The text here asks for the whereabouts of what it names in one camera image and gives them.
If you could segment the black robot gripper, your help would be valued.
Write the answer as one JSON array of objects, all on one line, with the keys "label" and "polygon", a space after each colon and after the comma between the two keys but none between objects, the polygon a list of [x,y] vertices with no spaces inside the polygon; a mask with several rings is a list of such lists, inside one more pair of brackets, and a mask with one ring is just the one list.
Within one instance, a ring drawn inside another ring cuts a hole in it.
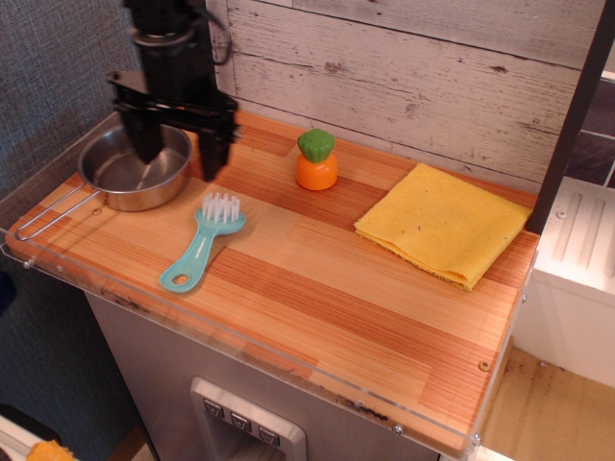
[{"label": "black robot gripper", "polygon": [[139,52],[139,71],[113,71],[115,109],[136,154],[150,164],[162,150],[161,125],[199,133],[201,166],[212,182],[227,164],[235,138],[236,101],[217,87],[216,61],[205,28],[130,38]]}]

